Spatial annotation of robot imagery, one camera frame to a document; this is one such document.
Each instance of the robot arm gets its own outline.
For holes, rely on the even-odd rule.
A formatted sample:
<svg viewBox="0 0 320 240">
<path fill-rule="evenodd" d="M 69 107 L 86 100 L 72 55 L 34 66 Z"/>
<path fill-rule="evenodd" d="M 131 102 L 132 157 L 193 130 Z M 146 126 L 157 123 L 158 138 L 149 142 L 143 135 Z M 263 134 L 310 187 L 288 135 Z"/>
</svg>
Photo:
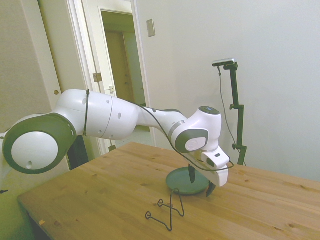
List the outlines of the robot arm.
<svg viewBox="0 0 320 240">
<path fill-rule="evenodd" d="M 174 109 L 141 108 L 110 95 L 71 89 L 52 112 L 27 116 L 0 134 L 0 190 L 11 168 L 25 174 L 53 169 L 84 131 L 92 137 L 121 140 L 137 125 L 159 129 L 176 151 L 188 154 L 191 166 L 221 187 L 228 179 L 229 162 L 219 147 L 221 122 L 220 113 L 211 107 L 199 107 L 187 119 Z"/>
</svg>

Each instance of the wooden table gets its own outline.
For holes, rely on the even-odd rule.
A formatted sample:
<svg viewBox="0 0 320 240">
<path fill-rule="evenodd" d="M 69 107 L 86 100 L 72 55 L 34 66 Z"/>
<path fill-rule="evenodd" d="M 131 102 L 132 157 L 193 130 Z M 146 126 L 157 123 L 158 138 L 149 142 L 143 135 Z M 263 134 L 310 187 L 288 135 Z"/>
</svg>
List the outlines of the wooden table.
<svg viewBox="0 0 320 240">
<path fill-rule="evenodd" d="M 236 165 L 228 183 L 169 203 L 177 153 L 129 143 L 18 197 L 53 240 L 320 240 L 320 182 Z M 181 209 L 174 194 L 173 207 Z"/>
</svg>

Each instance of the wire stand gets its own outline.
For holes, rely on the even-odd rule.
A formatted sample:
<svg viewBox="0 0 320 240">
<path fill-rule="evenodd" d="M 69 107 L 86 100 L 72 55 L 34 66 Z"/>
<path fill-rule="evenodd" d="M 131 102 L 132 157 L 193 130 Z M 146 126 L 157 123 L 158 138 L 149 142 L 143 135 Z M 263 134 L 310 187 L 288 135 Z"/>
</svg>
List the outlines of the wire stand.
<svg viewBox="0 0 320 240">
<path fill-rule="evenodd" d="M 178 194 L 179 194 L 180 203 L 181 203 L 181 207 L 182 207 L 182 214 L 180 213 L 180 211 L 179 211 L 178 209 L 175 209 L 175 208 L 172 207 L 172 206 L 173 206 L 173 205 L 172 205 L 172 195 L 174 194 L 175 191 L 177 191 Z M 179 188 L 175 188 L 175 189 L 171 192 L 171 195 L 170 195 L 170 206 L 164 204 L 164 201 L 163 201 L 162 199 L 160 199 L 160 200 L 158 201 L 158 204 L 157 204 L 157 205 L 158 205 L 160 208 L 161 208 L 162 206 L 165 206 L 165 207 L 167 207 L 167 208 L 170 208 L 170 228 L 169 228 L 168 225 L 165 224 L 163 221 L 160 221 L 160 220 L 152 217 L 152 214 L 151 214 L 151 212 L 149 212 L 149 211 L 147 211 L 146 214 L 144 215 L 145 218 L 148 219 L 148 220 L 149 220 L 149 219 L 154 219 L 154 220 L 156 220 L 157 222 L 165 225 L 166 229 L 167 229 L 169 232 L 171 232 L 171 231 L 172 231 L 172 210 L 177 211 L 178 214 L 179 214 L 181 217 L 184 217 L 184 216 L 185 216 L 185 209 L 184 209 L 184 205 L 183 205 L 183 203 L 182 203 L 182 199 L 181 199 L 181 195 L 180 195 Z"/>
</svg>

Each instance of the switch plate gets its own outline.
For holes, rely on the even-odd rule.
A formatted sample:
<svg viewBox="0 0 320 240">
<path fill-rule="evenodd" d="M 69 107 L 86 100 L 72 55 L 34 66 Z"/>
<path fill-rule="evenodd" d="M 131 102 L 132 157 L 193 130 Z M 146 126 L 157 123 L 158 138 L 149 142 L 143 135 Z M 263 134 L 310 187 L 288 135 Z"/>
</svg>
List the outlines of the switch plate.
<svg viewBox="0 0 320 240">
<path fill-rule="evenodd" d="M 148 29 L 149 38 L 156 35 L 155 24 L 153 19 L 146 21 L 146 27 Z"/>
</svg>

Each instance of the black cable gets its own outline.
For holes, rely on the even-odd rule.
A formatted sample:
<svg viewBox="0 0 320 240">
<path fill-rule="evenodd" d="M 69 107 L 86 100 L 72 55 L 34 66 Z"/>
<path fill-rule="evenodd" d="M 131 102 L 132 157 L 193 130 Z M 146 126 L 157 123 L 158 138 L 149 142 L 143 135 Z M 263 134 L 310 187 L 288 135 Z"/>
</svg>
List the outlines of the black cable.
<svg viewBox="0 0 320 240">
<path fill-rule="evenodd" d="M 87 136 L 87 119 L 88 119 L 89 95 L 90 95 L 90 90 L 88 89 L 86 91 L 86 107 L 85 107 L 85 120 L 84 120 L 83 136 Z"/>
<path fill-rule="evenodd" d="M 169 139 L 169 136 L 167 135 L 166 131 L 164 130 L 164 128 L 162 127 L 162 125 L 160 124 L 160 122 L 158 121 L 158 119 L 151 113 L 149 112 L 145 107 L 137 104 L 137 103 L 134 103 L 134 102 L 130 102 L 131 104 L 134 104 L 134 105 L 137 105 L 138 107 L 142 108 L 143 110 L 145 110 L 147 113 L 149 113 L 153 118 L 154 120 L 158 123 L 158 125 L 160 126 L 161 130 L 163 131 L 166 139 L 169 141 L 171 147 L 173 148 L 174 151 L 176 151 L 179 155 L 181 155 L 182 157 L 184 157 L 187 161 L 189 161 L 190 163 L 194 164 L 196 166 L 196 164 L 194 162 L 192 162 L 189 158 L 187 158 L 185 155 L 183 155 L 181 152 L 179 152 L 178 150 L 176 150 L 176 148 L 173 146 L 173 144 L 171 143 L 170 139 Z M 199 166 L 196 166 L 198 169 L 200 170 L 203 170 L 203 171 L 207 171 L 207 172 L 218 172 L 218 171 L 222 171 L 222 170 L 227 170 L 227 169 L 231 169 L 233 168 L 235 165 L 232 161 L 229 160 L 229 163 L 232 164 L 232 166 L 228 166 L 228 167 L 225 167 L 225 168 L 221 168 L 221 169 L 214 169 L 214 170 L 211 170 L 211 169 L 205 169 L 205 168 L 202 168 L 202 167 L 199 167 Z"/>
<path fill-rule="evenodd" d="M 236 144 L 236 140 L 235 140 L 235 138 L 234 138 L 234 136 L 233 136 L 233 134 L 232 134 L 232 132 L 231 132 L 231 130 L 230 130 L 229 124 L 228 124 L 228 119 L 227 119 L 227 114 L 226 114 L 225 102 L 224 102 L 224 98 L 223 98 L 223 96 L 222 96 L 222 87 L 221 87 L 221 85 L 222 85 L 222 84 L 221 84 L 221 75 L 222 75 L 222 73 L 220 72 L 220 67 L 218 66 L 217 68 L 218 68 L 218 71 L 219 71 L 219 79 L 220 79 L 220 96 L 221 96 L 221 101 L 222 101 L 222 106 L 223 106 L 224 118 L 225 118 L 226 126 L 228 127 L 229 133 L 230 133 L 230 135 L 231 135 L 231 137 L 232 137 L 232 139 L 233 139 L 233 143 L 234 143 L 234 145 L 236 146 L 236 145 L 237 145 L 237 144 Z"/>
</svg>

